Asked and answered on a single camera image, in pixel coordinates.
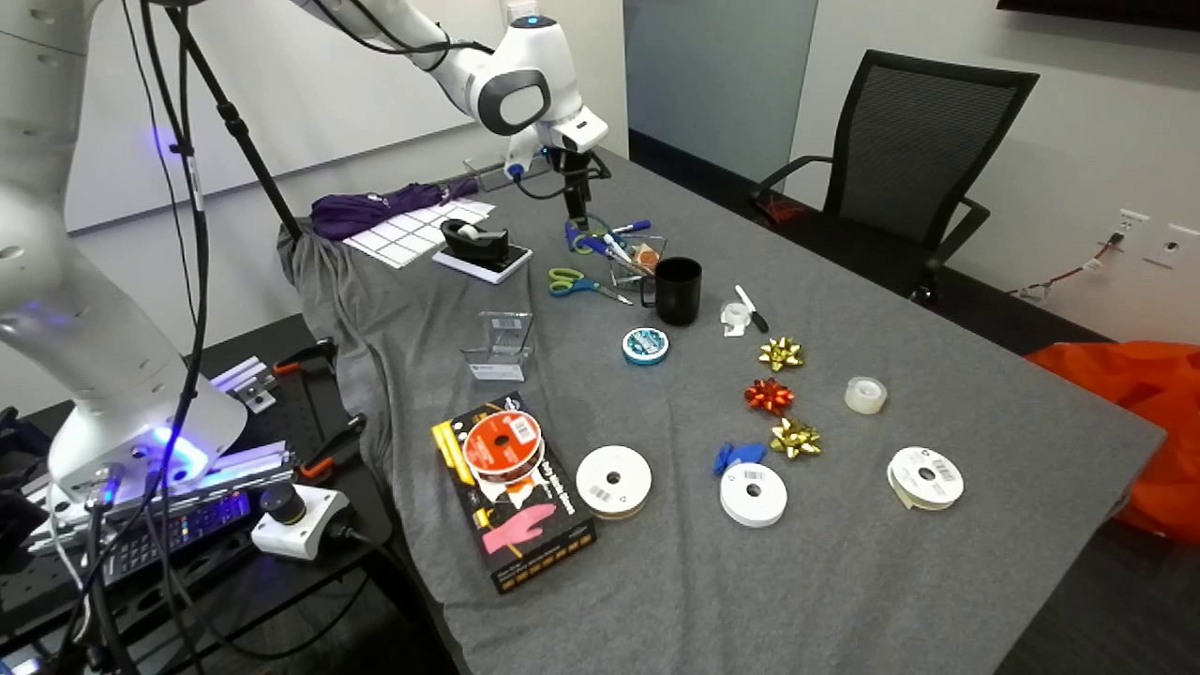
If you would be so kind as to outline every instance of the cup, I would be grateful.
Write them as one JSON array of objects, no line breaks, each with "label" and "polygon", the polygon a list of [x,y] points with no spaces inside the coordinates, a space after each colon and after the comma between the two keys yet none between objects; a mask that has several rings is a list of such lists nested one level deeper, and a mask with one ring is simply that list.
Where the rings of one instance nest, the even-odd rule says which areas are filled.
[{"label": "cup", "polygon": [[691,327],[702,316],[702,261],[671,253],[653,268],[653,306],[671,327]]}]

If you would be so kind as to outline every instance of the gray tablecloth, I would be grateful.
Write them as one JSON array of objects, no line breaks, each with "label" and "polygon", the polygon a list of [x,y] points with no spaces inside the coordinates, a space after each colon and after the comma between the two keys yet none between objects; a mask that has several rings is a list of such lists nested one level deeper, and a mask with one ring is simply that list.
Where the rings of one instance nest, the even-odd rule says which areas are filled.
[{"label": "gray tablecloth", "polygon": [[[561,203],[515,186],[482,196],[491,223],[535,246],[506,283],[428,260],[388,268],[318,237],[281,250],[308,327],[341,343],[341,397],[370,418],[365,452],[470,671],[993,671],[1158,430],[653,171],[612,168],[591,215],[653,217],[671,253],[706,261],[702,318],[667,327],[658,367],[617,353],[630,327],[657,323],[646,306],[543,293],[556,261],[598,267],[561,246]],[[735,283],[803,340],[806,367],[780,382],[798,392],[793,418],[823,436],[821,456],[770,456],[792,506],[757,532],[718,511],[713,481],[725,441],[765,441],[772,427],[741,405],[770,376],[761,338],[718,335]],[[477,311],[506,306],[535,316],[522,392],[566,468],[617,441],[647,456],[657,483],[636,517],[598,525],[591,551],[500,597],[431,423],[500,392],[473,385],[460,347]],[[842,405],[850,376],[891,388],[881,415]],[[901,446],[952,456],[965,501],[902,511],[883,483]]]}]

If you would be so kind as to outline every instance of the purple light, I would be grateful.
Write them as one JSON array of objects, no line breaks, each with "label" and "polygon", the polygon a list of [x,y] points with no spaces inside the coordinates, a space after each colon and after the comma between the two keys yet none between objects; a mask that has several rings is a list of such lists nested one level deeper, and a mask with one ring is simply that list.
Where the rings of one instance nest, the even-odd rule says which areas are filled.
[{"label": "purple light", "polygon": [[[158,437],[158,446],[166,450],[166,441],[172,437],[172,427],[155,427],[150,430]],[[192,437],[175,437],[175,450],[172,450],[172,463],[181,463],[186,476],[197,476],[197,468],[207,463],[210,456],[192,441]]]}]

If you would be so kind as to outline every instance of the white object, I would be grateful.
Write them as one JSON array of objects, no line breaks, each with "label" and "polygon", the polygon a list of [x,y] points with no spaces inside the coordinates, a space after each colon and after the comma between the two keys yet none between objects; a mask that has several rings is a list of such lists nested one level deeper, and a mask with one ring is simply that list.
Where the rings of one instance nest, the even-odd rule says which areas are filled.
[{"label": "white object", "polygon": [[598,513],[598,520],[617,520],[641,511],[653,472],[635,446],[595,446],[578,463],[572,487]]},{"label": "white object", "polygon": [[252,527],[252,541],[267,556],[312,563],[323,548],[326,525],[335,520],[338,511],[347,506],[347,500],[341,492],[308,487],[308,483],[296,483],[296,492],[303,500],[303,517],[285,525],[261,513],[257,525]]},{"label": "white object", "polygon": [[890,385],[866,376],[855,376],[842,392],[846,408],[860,415],[876,415],[890,405]]},{"label": "white object", "polygon": [[750,327],[750,306],[746,302],[725,302],[718,306],[718,335],[725,338],[741,338]]},{"label": "white object", "polygon": [[770,527],[787,511],[787,483],[770,463],[735,462],[718,476],[718,511],[741,527]]},{"label": "white object", "polygon": [[950,511],[968,492],[965,472],[931,446],[895,450],[890,483],[906,511]]}]

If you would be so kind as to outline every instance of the floor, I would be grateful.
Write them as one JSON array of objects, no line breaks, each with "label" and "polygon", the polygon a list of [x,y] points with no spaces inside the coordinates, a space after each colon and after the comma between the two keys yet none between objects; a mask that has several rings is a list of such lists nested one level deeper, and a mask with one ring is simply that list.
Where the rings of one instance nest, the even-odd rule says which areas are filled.
[{"label": "floor", "polygon": [[[718,207],[746,215],[750,181],[732,175],[717,163],[687,158],[646,136],[635,136],[635,160],[657,168],[658,175],[710,196]],[[1012,347],[1032,353],[1062,338],[1095,338],[1080,327],[1056,323],[1016,306],[1012,300],[975,287],[961,287],[961,302],[950,318],[961,318],[975,335]],[[347,600],[358,576],[346,576],[326,591],[303,600],[276,623],[257,625],[238,637],[243,650],[281,652],[315,633]],[[380,588],[351,603],[351,611],[312,650],[285,661],[253,661],[238,652],[218,652],[202,671],[438,671],[428,637],[396,613]],[[1080,563],[1070,570],[1062,588],[1028,625],[1020,646],[1001,665],[1006,675],[1052,675],[1052,671],[1200,671],[1200,551],[1173,548],[1166,541],[1105,525],[1082,548]]]}]

